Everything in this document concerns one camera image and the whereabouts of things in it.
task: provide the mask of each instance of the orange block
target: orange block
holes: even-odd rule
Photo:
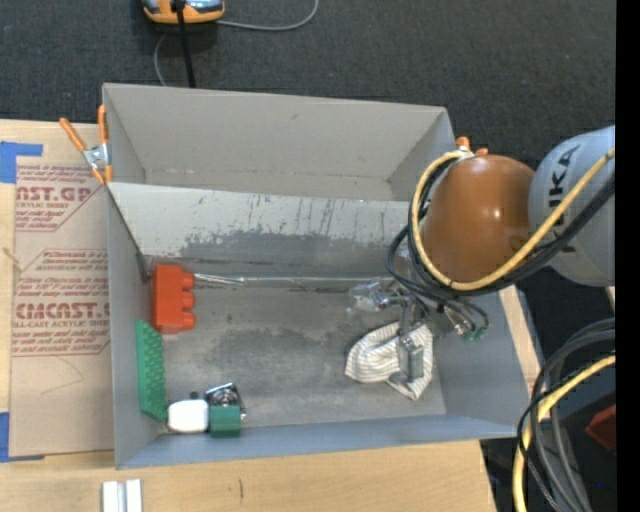
[[[153,271],[153,311],[151,324],[161,334],[177,334],[193,329],[196,317],[188,311],[196,299],[191,290],[193,274],[179,265],[158,264]]]
[[[597,413],[586,428],[586,432],[617,457],[616,405]]]

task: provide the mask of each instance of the green connector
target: green connector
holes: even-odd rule
[[[156,421],[166,423],[167,391],[162,335],[144,320],[136,320],[136,351],[140,411]]]
[[[240,435],[240,406],[213,405],[209,407],[209,434],[211,437],[238,437]]]
[[[475,333],[475,335],[474,335],[473,339],[474,339],[474,340],[476,340],[476,341],[479,341],[479,340],[481,340],[482,338],[484,338],[485,334],[487,334],[487,328],[486,328],[486,327],[480,327],[480,328],[476,331],[476,333]]]
[[[467,331],[462,335],[462,339],[465,343],[470,343],[476,339],[475,333],[475,331]]]

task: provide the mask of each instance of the white plastic piece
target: white plastic piece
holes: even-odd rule
[[[402,386],[389,379],[400,370],[398,326],[398,322],[385,325],[358,341],[347,356],[345,375],[363,383],[386,382],[407,398],[418,400],[433,377],[433,334],[424,324],[409,333],[417,346],[424,347],[424,376]]]
[[[142,512],[142,480],[102,483],[102,512]]]
[[[209,406],[204,400],[181,400],[169,406],[169,430],[181,434],[205,432],[209,427]]]

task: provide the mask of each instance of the cardboard box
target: cardboard box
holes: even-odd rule
[[[508,437],[528,402],[499,295],[486,338],[434,346],[418,401],[344,376],[346,352],[398,311],[350,313],[433,159],[443,108],[107,84],[115,182],[107,208],[117,467]],[[210,276],[197,323],[165,336],[168,400],[234,382],[238,438],[180,435],[139,411],[135,322],[158,262]]]
[[[75,126],[97,143],[95,125]],[[3,162],[17,171],[0,199],[6,232],[15,233],[0,258],[2,277],[15,273],[0,289],[8,297],[0,298],[0,375],[10,389],[0,384],[0,412],[10,411],[9,455],[113,448],[107,191],[58,123],[0,120],[0,142],[39,148]]]

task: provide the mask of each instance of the white cloth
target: white cloth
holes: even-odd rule
[[[431,382],[433,374],[433,335],[422,324],[409,333],[416,345],[424,347],[424,376],[406,385],[389,381],[389,377],[400,371],[396,345],[398,322],[371,331],[349,351],[345,375],[358,382],[386,382],[404,396],[417,400]]]

